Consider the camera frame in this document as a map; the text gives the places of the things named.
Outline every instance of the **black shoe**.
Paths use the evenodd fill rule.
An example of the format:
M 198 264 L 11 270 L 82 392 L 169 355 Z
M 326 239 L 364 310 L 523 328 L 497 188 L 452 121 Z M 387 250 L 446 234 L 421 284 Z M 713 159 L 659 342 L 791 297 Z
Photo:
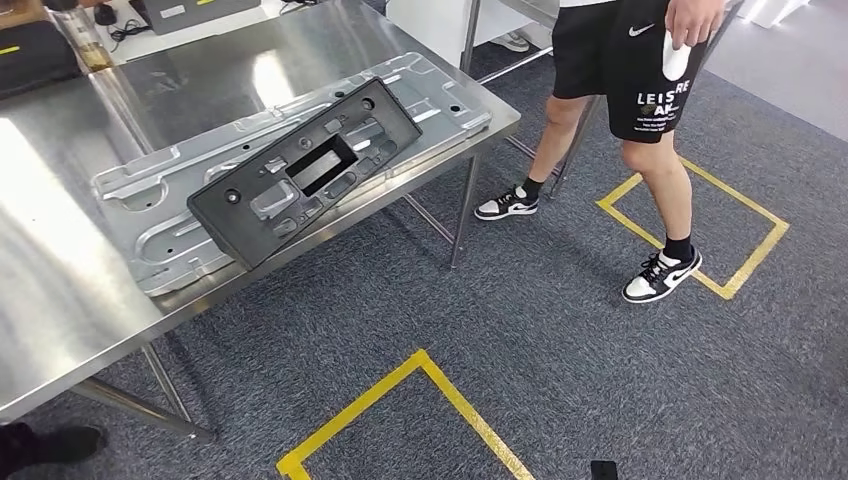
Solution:
M 94 427 L 65 427 L 38 440 L 35 463 L 78 463 L 106 446 L 103 433 Z
M 93 427 L 66 427 L 47 435 L 37 435 L 25 423 L 0 427 L 0 479 L 32 465 L 82 462 L 105 445 Z

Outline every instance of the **nike logo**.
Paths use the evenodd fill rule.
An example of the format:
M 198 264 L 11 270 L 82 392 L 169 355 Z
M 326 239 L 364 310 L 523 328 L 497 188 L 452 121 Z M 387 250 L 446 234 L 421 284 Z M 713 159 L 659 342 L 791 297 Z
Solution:
M 656 24 L 652 23 L 652 24 L 648 25 L 647 27 L 640 28 L 639 30 L 635 30 L 633 27 L 630 27 L 630 36 L 631 37 L 638 37 L 639 35 L 642 35 L 643 33 L 647 32 L 648 29 L 650 29 L 654 25 L 656 25 Z

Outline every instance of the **knee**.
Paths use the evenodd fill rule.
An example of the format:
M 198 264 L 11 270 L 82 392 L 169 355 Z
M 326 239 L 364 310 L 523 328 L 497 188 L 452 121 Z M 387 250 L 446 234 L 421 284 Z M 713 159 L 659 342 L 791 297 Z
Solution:
M 670 171 L 679 162 L 674 148 L 664 142 L 657 144 L 624 142 L 621 146 L 624 164 L 637 173 Z
M 555 97 L 549 98 L 545 108 L 548 125 L 563 129 L 577 127 L 577 122 L 580 121 L 580 114 L 583 113 L 583 106 L 584 103 L 581 99 L 566 100 Z

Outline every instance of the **stainless steel table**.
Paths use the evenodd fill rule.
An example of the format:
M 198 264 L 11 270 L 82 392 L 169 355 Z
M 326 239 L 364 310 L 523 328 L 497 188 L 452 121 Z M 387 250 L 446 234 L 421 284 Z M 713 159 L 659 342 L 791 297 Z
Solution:
M 149 299 L 105 233 L 92 177 L 214 127 L 287 103 L 409 51 L 424 54 L 492 112 L 488 130 L 410 158 L 257 270 L 231 264 Z M 205 440 L 150 342 L 229 294 L 405 197 L 453 243 L 455 263 L 481 154 L 519 114 L 357 0 L 333 0 L 0 103 L 0 423 L 68 389 Z M 407 194 L 469 161 L 456 232 Z M 176 414 L 92 377 L 141 348 Z

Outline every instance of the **black and white sneaker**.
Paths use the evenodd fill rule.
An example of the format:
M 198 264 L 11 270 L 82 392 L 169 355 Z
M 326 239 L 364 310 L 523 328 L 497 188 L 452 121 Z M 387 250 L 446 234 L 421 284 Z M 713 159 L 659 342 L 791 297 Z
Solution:
M 645 269 L 624 287 L 621 294 L 630 303 L 650 303 L 667 297 L 671 292 L 695 273 L 704 259 L 695 247 L 688 263 L 666 257 L 662 251 L 651 255 L 642 264 Z
M 527 192 L 515 186 L 500 197 L 477 207 L 474 216 L 480 220 L 500 220 L 510 215 L 533 215 L 538 209 L 539 199 L 528 200 Z

